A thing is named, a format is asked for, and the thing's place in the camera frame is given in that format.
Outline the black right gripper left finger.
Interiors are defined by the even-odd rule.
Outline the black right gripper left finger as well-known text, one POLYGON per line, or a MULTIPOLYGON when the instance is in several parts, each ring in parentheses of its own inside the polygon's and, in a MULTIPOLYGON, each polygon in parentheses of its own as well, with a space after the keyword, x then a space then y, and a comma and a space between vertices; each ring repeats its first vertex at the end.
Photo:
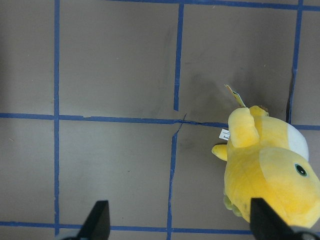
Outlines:
POLYGON ((108 240, 110 236, 110 209, 108 200, 98 200, 83 226, 76 235, 76 240, 108 240))

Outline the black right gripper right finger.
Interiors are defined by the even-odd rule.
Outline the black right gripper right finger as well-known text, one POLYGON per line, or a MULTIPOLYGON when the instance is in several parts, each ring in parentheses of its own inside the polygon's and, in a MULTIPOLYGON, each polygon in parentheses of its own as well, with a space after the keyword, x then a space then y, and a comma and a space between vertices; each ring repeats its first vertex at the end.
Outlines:
POLYGON ((256 240, 292 240, 295 232, 263 198, 250 202, 250 230, 256 240))

